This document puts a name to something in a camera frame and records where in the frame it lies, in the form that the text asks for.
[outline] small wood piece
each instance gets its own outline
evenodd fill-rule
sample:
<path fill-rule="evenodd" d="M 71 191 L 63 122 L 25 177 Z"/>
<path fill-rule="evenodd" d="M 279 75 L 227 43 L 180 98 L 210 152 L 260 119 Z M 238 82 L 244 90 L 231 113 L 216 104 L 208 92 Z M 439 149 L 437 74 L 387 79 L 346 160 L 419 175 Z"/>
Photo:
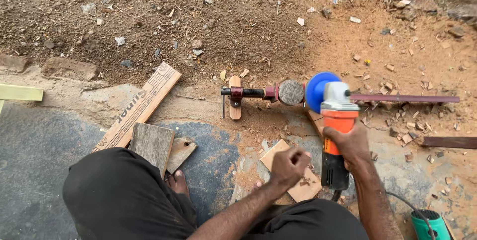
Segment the small wood piece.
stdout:
<path fill-rule="evenodd" d="M 0 99 L 41 101 L 43 99 L 43 89 L 0 84 Z"/>
<path fill-rule="evenodd" d="M 188 137 L 175 138 L 172 142 L 171 154 L 167 163 L 169 173 L 174 174 L 196 148 L 197 144 Z"/>
<path fill-rule="evenodd" d="M 267 153 L 265 153 L 262 158 L 260 158 L 260 161 L 262 161 L 268 170 L 271 170 L 273 157 L 275 154 L 288 149 L 288 144 L 283 139 L 280 139 L 275 146 L 273 146 Z M 315 174 L 313 174 L 309 168 L 305 170 L 305 175 L 303 178 L 308 180 L 307 182 L 309 185 L 300 186 L 299 181 L 294 187 L 288 190 L 288 193 L 296 202 L 311 199 L 319 192 L 319 190 L 321 190 L 321 181 L 319 181 L 318 177 L 315 176 Z"/>
<path fill-rule="evenodd" d="M 136 122 L 129 149 L 157 167 L 164 178 L 174 134 L 174 130 Z"/>
<path fill-rule="evenodd" d="M 241 87 L 240 84 L 240 77 L 238 76 L 231 76 L 229 81 L 229 87 Z M 229 106 L 229 114 L 232 120 L 239 120 L 242 117 L 242 106 L 232 107 Z"/>
<path fill-rule="evenodd" d="M 422 146 L 477 149 L 477 137 L 470 136 L 425 136 Z"/>
<path fill-rule="evenodd" d="M 179 72 L 163 62 L 92 152 L 112 147 L 126 147 L 133 135 L 133 124 L 147 121 L 180 77 Z"/>

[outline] hand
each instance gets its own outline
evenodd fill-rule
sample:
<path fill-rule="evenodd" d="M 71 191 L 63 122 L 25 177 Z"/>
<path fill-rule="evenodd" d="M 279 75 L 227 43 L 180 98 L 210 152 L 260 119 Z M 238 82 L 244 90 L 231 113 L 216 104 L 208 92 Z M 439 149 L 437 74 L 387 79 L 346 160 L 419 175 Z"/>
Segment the hand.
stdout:
<path fill-rule="evenodd" d="M 346 134 L 332 127 L 325 127 L 323 135 L 336 144 L 343 155 L 344 167 L 353 175 L 366 169 L 369 165 L 373 165 L 369 153 L 366 127 L 359 120 L 356 119 L 355 126 Z"/>
<path fill-rule="evenodd" d="M 311 158 L 301 147 L 278 152 L 273 157 L 270 182 L 284 189 L 284 192 L 295 186 L 305 174 Z"/>

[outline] round wood piece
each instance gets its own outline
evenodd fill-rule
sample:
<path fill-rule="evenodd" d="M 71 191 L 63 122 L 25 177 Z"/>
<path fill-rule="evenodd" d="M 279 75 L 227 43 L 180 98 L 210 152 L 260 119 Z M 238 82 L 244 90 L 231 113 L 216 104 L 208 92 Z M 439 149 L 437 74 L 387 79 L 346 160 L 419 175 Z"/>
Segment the round wood piece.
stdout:
<path fill-rule="evenodd" d="M 295 80 L 286 80 L 278 88 L 278 99 L 289 106 L 300 103 L 304 96 L 303 85 Z"/>

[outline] black pants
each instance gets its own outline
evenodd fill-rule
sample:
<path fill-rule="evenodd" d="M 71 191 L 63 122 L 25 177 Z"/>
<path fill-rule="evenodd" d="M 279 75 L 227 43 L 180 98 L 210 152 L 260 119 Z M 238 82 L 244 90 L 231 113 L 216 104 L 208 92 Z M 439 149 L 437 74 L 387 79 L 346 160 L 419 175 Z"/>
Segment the black pants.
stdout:
<path fill-rule="evenodd" d="M 124 148 L 98 151 L 72 165 L 63 199 L 82 240 L 186 239 L 197 227 L 190 199 L 171 190 L 157 167 Z M 327 200 L 276 212 L 243 239 L 368 239 L 351 213 Z"/>

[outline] metal bar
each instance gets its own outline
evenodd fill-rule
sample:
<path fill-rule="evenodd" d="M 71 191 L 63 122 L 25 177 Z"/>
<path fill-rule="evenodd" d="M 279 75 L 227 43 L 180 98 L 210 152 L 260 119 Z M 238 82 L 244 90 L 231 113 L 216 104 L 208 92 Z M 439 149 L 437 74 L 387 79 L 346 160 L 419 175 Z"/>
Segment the metal bar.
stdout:
<path fill-rule="evenodd" d="M 460 102 L 458 96 L 410 96 L 410 95 L 366 95 L 352 94 L 351 100 L 402 101 L 402 102 Z"/>
<path fill-rule="evenodd" d="M 477 149 L 475 136 L 425 136 L 421 146 Z"/>

